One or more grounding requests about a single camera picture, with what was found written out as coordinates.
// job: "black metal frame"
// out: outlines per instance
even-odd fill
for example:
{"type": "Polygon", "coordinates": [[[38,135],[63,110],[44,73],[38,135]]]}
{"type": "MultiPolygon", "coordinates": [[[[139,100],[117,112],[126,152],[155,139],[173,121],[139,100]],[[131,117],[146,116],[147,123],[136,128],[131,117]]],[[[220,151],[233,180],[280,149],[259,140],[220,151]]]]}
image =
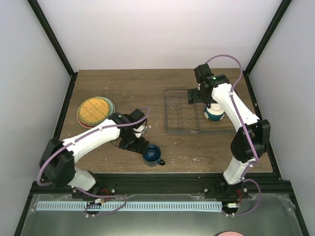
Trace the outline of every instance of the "black metal frame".
{"type": "MultiPolygon", "coordinates": [[[[259,43],[252,59],[249,62],[246,70],[243,71],[245,81],[251,96],[251,100],[256,114],[262,118],[259,110],[258,103],[255,98],[254,91],[250,82],[249,74],[257,63],[260,55],[266,47],[269,39],[279,24],[282,16],[289,7],[292,0],[282,0],[276,14],[274,15],[267,31],[265,32],[261,42],[259,43]]],[[[28,0],[32,7],[36,17],[45,30],[48,38],[54,46],[58,56],[60,57],[64,67],[69,73],[71,79],[67,89],[67,93],[63,102],[62,110],[58,119],[54,137],[60,136],[65,115],[70,103],[72,91],[74,89],[75,81],[78,73],[74,72],[68,59],[66,58],[53,30],[51,29],[43,11],[41,10],[37,0],[28,0]]],[[[269,143],[268,155],[273,168],[272,173],[248,173],[247,178],[252,178],[258,182],[261,191],[263,193],[287,193],[290,196],[291,201],[295,204],[295,213],[298,218],[303,235],[308,236],[303,216],[296,201],[294,191],[292,189],[290,181],[282,180],[281,173],[275,159],[271,144],[269,143]]],[[[204,193],[204,189],[210,189],[211,183],[218,180],[222,176],[222,173],[212,174],[96,174],[96,177],[101,180],[103,184],[108,185],[110,188],[115,188],[116,194],[197,194],[204,193]]],[[[246,187],[249,193],[257,193],[256,186],[252,183],[246,183],[246,187]]],[[[25,204],[25,208],[22,212],[18,227],[15,235],[20,235],[23,229],[25,218],[28,213],[28,209],[31,204],[32,196],[34,194],[72,194],[72,189],[66,187],[63,189],[56,189],[51,186],[39,187],[36,182],[32,184],[30,194],[25,204]]],[[[206,198],[217,198],[218,201],[229,201],[226,198],[218,198],[217,195],[213,195],[210,191],[204,193],[206,198]]]]}

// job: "wooden tabletop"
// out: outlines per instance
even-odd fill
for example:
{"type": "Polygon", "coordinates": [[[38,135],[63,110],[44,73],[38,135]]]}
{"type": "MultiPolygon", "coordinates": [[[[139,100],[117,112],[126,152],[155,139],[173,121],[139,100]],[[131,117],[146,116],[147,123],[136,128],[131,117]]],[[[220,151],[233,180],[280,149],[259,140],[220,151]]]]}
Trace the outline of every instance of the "wooden tabletop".
{"type": "MultiPolygon", "coordinates": [[[[213,69],[215,74],[225,74],[233,83],[238,69],[213,69]]],[[[86,131],[76,118],[80,104],[88,98],[109,98],[116,111],[131,113],[135,108],[149,106],[148,132],[144,134],[150,144],[158,145],[164,166],[149,167],[140,154],[121,150],[111,143],[103,144],[86,154],[76,164],[94,173],[191,173],[223,172],[232,154],[230,144],[233,133],[216,134],[167,134],[164,128],[164,96],[166,89],[196,88],[192,69],[144,69],[144,70],[81,70],[70,100],[60,139],[73,137],[86,131]]],[[[253,111],[244,79],[236,87],[239,97],[253,111]]],[[[251,172],[271,172],[267,154],[251,172]]]]}

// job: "stack of plates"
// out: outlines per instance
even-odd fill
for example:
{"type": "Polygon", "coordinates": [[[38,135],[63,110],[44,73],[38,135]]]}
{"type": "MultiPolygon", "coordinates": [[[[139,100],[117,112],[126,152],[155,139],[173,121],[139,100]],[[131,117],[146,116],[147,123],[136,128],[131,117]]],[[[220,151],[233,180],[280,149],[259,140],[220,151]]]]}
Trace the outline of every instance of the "stack of plates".
{"type": "Polygon", "coordinates": [[[115,112],[115,106],[106,97],[91,97],[84,101],[77,111],[79,123],[85,128],[93,128],[101,124],[115,112]]]}

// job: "cup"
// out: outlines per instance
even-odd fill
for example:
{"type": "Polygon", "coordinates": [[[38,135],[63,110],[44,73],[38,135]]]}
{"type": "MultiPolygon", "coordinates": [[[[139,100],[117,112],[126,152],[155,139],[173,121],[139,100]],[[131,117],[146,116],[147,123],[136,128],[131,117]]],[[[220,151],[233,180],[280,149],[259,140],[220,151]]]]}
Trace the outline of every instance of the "cup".
{"type": "Polygon", "coordinates": [[[148,166],[165,165],[165,161],[161,159],[161,149],[156,145],[149,145],[147,152],[143,155],[143,160],[148,166]]]}

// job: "pink plate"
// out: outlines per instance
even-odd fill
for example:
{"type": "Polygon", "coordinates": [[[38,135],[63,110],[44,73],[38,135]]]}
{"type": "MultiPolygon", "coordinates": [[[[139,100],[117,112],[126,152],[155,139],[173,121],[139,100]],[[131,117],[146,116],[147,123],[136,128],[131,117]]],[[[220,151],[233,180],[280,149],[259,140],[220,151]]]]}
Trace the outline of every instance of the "pink plate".
{"type": "Polygon", "coordinates": [[[218,236],[243,236],[242,234],[236,233],[236,232],[225,232],[223,234],[220,234],[218,236]]]}

